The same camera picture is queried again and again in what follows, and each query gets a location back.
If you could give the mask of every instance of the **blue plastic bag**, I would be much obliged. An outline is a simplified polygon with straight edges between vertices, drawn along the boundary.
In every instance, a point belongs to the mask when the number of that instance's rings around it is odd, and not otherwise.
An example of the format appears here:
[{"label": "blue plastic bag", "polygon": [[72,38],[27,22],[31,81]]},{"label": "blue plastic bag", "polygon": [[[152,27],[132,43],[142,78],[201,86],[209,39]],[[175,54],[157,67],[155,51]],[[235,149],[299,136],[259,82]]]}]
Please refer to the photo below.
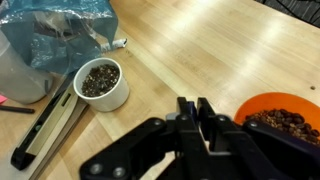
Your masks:
[{"label": "blue plastic bag", "polygon": [[3,0],[0,28],[33,68],[68,74],[112,47],[118,18],[107,0]]}]

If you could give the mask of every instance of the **wooden tabletop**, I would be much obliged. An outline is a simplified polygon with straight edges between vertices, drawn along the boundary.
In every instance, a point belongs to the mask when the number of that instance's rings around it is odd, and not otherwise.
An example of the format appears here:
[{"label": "wooden tabletop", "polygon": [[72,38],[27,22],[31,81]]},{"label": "wooden tabletop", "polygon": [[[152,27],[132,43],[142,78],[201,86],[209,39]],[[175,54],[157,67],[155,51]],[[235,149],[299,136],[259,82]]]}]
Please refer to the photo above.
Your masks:
[{"label": "wooden tabletop", "polygon": [[[40,179],[79,179],[85,160],[147,118],[175,112],[178,96],[206,97],[217,113],[231,117],[248,98],[271,91],[320,106],[316,27],[252,0],[111,4],[119,18],[116,38],[127,38],[128,44],[105,56],[123,68],[130,96],[113,112],[90,108]],[[47,102],[46,97],[26,105],[37,110],[34,115],[0,112],[0,158],[11,156]],[[153,179],[163,166],[144,178]]]}]

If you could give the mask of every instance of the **orange bowl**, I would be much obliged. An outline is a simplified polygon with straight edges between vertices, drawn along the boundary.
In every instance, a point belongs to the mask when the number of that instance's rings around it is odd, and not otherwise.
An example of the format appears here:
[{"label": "orange bowl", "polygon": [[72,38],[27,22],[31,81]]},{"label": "orange bowl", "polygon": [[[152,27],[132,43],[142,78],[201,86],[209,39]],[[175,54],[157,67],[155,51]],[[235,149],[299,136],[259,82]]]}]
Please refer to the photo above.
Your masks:
[{"label": "orange bowl", "polygon": [[320,108],[317,105],[301,97],[279,92],[264,93],[250,98],[238,109],[234,121],[242,125],[247,115],[272,109],[299,113],[313,129],[320,131]]}]

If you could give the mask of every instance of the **small white bowl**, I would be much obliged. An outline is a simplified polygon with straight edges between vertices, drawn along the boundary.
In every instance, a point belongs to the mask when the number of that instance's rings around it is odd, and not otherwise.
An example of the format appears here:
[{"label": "small white bowl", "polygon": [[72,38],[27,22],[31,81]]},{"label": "small white bowl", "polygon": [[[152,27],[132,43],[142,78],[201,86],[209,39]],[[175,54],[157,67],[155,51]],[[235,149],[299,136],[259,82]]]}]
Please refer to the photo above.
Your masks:
[{"label": "small white bowl", "polygon": [[[90,73],[92,68],[98,67],[100,65],[109,64],[116,66],[119,71],[119,79],[117,84],[106,94],[97,97],[87,97],[82,93],[82,85],[86,76]],[[85,100],[89,105],[91,105],[97,111],[108,112],[113,111],[120,107],[129,96],[129,86],[123,75],[120,65],[110,58],[97,58],[84,64],[77,72],[73,87],[75,92],[79,97]]]}]

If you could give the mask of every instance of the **pink object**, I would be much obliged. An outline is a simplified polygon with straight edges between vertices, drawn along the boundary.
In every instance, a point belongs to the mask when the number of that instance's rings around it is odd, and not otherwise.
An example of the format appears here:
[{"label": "pink object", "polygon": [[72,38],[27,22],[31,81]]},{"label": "pink object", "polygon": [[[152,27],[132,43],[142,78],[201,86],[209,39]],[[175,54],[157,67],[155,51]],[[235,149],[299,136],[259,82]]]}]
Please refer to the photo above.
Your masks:
[{"label": "pink object", "polygon": [[7,100],[6,97],[0,95],[0,104]]}]

